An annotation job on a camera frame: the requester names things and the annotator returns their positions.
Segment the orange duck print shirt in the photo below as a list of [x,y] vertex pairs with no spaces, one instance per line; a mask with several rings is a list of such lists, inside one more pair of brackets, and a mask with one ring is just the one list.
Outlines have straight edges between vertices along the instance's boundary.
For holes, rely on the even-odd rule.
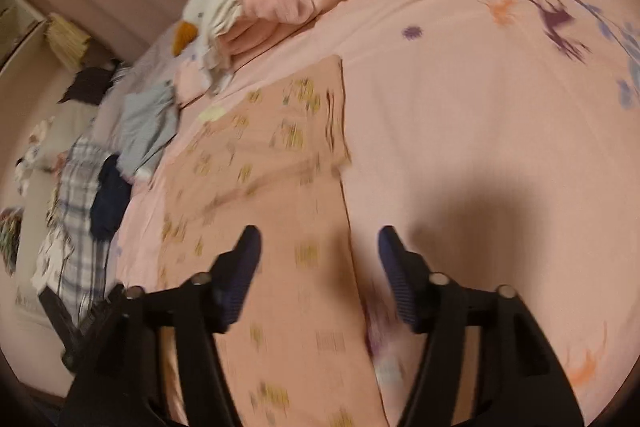
[[204,122],[170,165],[158,283],[208,269],[247,225],[262,254],[239,321],[216,337],[247,426],[382,426],[341,171],[341,62],[329,56]]

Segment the folded white and pink clothes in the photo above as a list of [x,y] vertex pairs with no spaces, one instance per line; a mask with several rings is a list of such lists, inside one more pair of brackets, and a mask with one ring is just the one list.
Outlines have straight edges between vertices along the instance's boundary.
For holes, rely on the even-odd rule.
[[281,25],[297,27],[314,12],[311,0],[208,0],[198,34],[198,60],[210,91],[228,86],[233,59],[256,48]]

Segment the plaid blanket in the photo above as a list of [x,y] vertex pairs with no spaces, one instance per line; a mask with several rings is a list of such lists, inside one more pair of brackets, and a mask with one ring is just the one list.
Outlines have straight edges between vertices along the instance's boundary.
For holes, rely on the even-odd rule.
[[60,297],[78,324],[93,303],[106,291],[108,251],[110,244],[94,239],[90,233],[90,209],[98,191],[98,176],[111,152],[81,136],[67,152],[66,161],[52,193],[47,213],[47,231],[62,227],[75,251],[66,261]]

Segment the white patterned garment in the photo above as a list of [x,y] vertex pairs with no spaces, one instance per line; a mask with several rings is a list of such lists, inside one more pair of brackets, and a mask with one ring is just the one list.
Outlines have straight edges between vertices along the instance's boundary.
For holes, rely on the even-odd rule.
[[62,227],[55,225],[47,231],[40,245],[32,276],[32,286],[38,294],[46,287],[58,292],[66,261],[74,251],[75,248]]

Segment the dark navy garment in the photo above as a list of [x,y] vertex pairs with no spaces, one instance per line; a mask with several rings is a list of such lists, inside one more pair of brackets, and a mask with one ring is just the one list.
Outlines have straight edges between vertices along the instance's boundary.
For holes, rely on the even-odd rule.
[[90,209],[90,233],[100,242],[111,242],[130,202],[132,185],[117,165],[119,156],[107,157],[98,176],[98,191]]

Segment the grey garment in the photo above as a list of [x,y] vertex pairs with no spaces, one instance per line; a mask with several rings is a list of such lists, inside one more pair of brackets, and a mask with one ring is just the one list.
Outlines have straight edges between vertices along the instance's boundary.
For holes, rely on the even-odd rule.
[[178,124],[179,111],[170,80],[126,95],[118,138],[120,173],[128,178],[153,176],[166,146],[177,134]]

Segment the beige pillow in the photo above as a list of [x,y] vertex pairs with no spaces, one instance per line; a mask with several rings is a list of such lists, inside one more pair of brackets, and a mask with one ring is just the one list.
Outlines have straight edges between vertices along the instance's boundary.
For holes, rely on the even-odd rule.
[[58,158],[66,153],[89,128],[98,108],[77,101],[56,106],[51,121],[46,121],[46,134],[37,146],[29,165],[30,177],[17,253],[17,275],[27,281],[35,272],[40,244],[47,234],[47,211],[50,195],[55,187],[54,170]]

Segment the dark brown cushion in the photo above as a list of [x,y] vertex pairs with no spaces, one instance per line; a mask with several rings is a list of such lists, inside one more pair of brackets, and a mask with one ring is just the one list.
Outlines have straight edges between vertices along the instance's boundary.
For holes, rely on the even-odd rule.
[[81,69],[62,98],[58,100],[58,104],[75,101],[99,106],[104,96],[114,86],[120,66],[122,66],[122,62],[109,61],[105,66],[91,66]]

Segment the pink printed duvet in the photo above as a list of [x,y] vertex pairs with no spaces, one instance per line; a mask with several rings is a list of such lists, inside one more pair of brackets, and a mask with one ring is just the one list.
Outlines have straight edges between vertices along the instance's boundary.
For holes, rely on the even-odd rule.
[[233,59],[215,94],[190,46],[169,71],[186,119],[134,187],[116,274],[158,283],[165,179],[206,121],[326,57],[341,62],[341,184],[364,340],[398,423],[424,340],[378,257],[394,227],[463,286],[512,286],[586,423],[639,356],[639,0],[311,0],[310,20]]

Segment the yellow hanging fabric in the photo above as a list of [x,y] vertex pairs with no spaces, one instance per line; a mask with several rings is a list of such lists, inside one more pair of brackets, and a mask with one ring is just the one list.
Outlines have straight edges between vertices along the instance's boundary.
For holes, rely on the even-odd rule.
[[47,18],[46,40],[52,53],[73,74],[82,69],[81,62],[88,50],[91,36],[60,14]]

